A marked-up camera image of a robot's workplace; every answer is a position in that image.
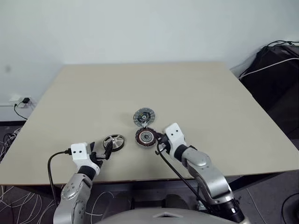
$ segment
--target power outlet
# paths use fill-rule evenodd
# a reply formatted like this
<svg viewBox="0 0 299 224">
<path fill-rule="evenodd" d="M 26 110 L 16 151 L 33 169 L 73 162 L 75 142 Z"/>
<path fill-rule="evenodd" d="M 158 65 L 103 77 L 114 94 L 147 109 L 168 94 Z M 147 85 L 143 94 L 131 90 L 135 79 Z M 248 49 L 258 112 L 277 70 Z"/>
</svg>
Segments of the power outlet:
<svg viewBox="0 0 299 224">
<path fill-rule="evenodd" d="M 19 108 L 23 108 L 25 106 L 25 104 L 20 103 L 20 102 L 22 102 L 24 98 L 26 98 L 26 97 L 17 97 L 17 96 L 12 97 L 12 98 L 10 98 L 9 103 L 11 104 L 11 106 L 14 106 L 15 104 L 17 104 Z"/>
</svg>

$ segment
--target gray floor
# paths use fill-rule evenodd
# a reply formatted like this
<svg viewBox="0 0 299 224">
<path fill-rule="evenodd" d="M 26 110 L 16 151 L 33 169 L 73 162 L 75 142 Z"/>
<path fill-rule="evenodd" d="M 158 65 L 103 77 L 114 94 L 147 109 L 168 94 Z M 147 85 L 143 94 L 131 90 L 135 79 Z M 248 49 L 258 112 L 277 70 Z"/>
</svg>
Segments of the gray floor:
<svg viewBox="0 0 299 224">
<path fill-rule="evenodd" d="M 5 133 L 10 133 L 15 130 L 16 126 L 12 127 L 0 127 L 0 141 L 2 141 L 2 136 Z M 293 143 L 299 148 L 299 140 L 293 141 Z M 235 179 L 236 177 L 228 178 L 229 181 Z M 262 216 L 264 217 L 267 224 L 281 224 L 283 223 L 280 216 L 280 210 L 282 202 L 291 194 L 299 192 L 299 171 L 292 171 L 286 172 L 281 175 L 278 175 L 270 180 L 264 181 L 260 184 L 257 184 L 253 187 L 248 188 L 251 195 L 253 196 L 256 205 L 261 212 Z M 92 206 L 101 193 L 101 189 L 98 186 L 94 186 L 92 190 L 91 197 L 88 201 L 87 211 L 90 212 Z M 130 192 L 112 192 L 114 196 L 119 196 L 120 194 L 127 194 L 133 196 L 137 201 L 145 201 L 145 200 L 162 200 L 165 198 L 167 194 L 179 194 L 189 205 L 190 208 L 194 208 L 196 204 L 196 200 L 187 188 L 167 188 L 167 189 L 149 189 L 149 190 L 135 190 Z M 28 192 L 18 189 L 14 187 L 9 192 L 4 195 L 4 202 L 10 204 L 11 202 L 21 198 L 22 196 L 28 194 Z M 247 190 L 242 190 L 235 193 L 235 197 L 240 201 L 241 208 L 246 216 L 249 217 L 252 224 L 262 224 L 263 221 L 260 218 L 253 202 L 249 196 Z M 15 203 L 14 205 L 19 205 L 24 200 Z M 34 195 L 32 199 L 24 204 L 21 209 L 21 214 L 19 218 L 18 224 L 24 222 L 28 219 L 35 203 L 36 203 L 37 196 Z M 106 207 L 108 206 L 112 196 L 110 194 L 103 194 L 98 200 L 94 213 L 102 214 Z M 42 197 L 42 206 L 40 204 L 39 199 L 37 200 L 37 205 L 32 213 L 32 217 L 34 217 L 39 209 L 41 208 L 41 212 L 39 215 L 28 224 L 36 224 L 38 218 L 40 217 L 41 213 L 44 209 L 49 205 L 51 202 L 50 199 Z M 291 198 L 285 205 L 285 217 L 288 224 L 297 224 L 298 222 L 292 218 L 293 209 L 298 206 L 299 203 L 299 196 L 295 196 Z M 0 210 L 4 208 L 5 205 L 0 203 Z M 0 224 L 10 224 L 10 223 L 17 223 L 18 213 L 20 211 L 20 207 L 16 208 L 5 208 L 3 211 L 0 212 Z M 54 214 L 54 206 L 52 206 L 43 216 L 41 220 L 42 224 L 51 224 Z M 93 217 L 93 223 L 99 221 L 101 217 Z M 86 216 L 86 222 L 90 223 L 90 216 Z"/>
</svg>

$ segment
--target white wall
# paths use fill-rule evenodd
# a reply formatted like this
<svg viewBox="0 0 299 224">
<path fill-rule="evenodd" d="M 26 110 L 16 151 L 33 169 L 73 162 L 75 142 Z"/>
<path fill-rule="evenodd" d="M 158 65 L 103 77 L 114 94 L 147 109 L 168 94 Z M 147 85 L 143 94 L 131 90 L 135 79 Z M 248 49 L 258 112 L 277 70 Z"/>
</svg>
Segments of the white wall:
<svg viewBox="0 0 299 224">
<path fill-rule="evenodd" d="M 38 101 L 66 63 L 233 67 L 268 42 L 299 40 L 298 11 L 298 0 L 0 0 L 0 105 Z M 20 118 L 0 107 L 1 120 Z"/>
</svg>

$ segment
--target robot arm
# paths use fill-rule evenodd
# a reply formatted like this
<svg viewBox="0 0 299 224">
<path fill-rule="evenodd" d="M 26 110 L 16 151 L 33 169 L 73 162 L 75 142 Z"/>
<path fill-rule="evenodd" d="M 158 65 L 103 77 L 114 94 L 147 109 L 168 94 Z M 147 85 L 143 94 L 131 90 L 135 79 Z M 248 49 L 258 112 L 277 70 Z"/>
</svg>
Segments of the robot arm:
<svg viewBox="0 0 299 224">
<path fill-rule="evenodd" d="M 198 181 L 213 215 L 236 223 L 249 223 L 235 201 L 224 175 L 212 164 L 209 156 L 186 144 L 177 123 L 168 126 L 164 133 L 165 135 L 159 134 L 158 137 L 160 152 L 166 150 L 172 159 L 182 162 L 188 169 Z"/>
<path fill-rule="evenodd" d="M 108 143 L 105 154 L 97 157 L 92 152 L 94 143 L 72 144 L 71 154 L 78 172 L 72 176 L 61 192 L 61 201 L 54 213 L 54 224 L 83 224 L 86 203 L 90 197 L 93 179 L 100 173 L 102 159 L 109 159 L 112 142 Z"/>
</svg>

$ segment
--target beige table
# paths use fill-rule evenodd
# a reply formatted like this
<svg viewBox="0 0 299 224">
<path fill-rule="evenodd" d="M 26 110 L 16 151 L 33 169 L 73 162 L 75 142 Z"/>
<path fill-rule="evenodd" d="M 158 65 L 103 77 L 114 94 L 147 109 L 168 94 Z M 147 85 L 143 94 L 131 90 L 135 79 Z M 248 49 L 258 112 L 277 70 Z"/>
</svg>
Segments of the beige table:
<svg viewBox="0 0 299 224">
<path fill-rule="evenodd" d="M 156 112 L 157 131 L 177 122 L 226 176 L 299 169 L 295 146 L 222 63 L 66 65 L 0 164 L 0 184 L 49 184 L 52 154 L 83 141 L 103 152 L 110 134 L 123 135 L 125 147 L 104 161 L 96 182 L 177 178 L 155 148 L 135 142 L 132 117 L 142 107 Z M 52 160 L 54 183 L 74 172 L 71 156 Z"/>
</svg>

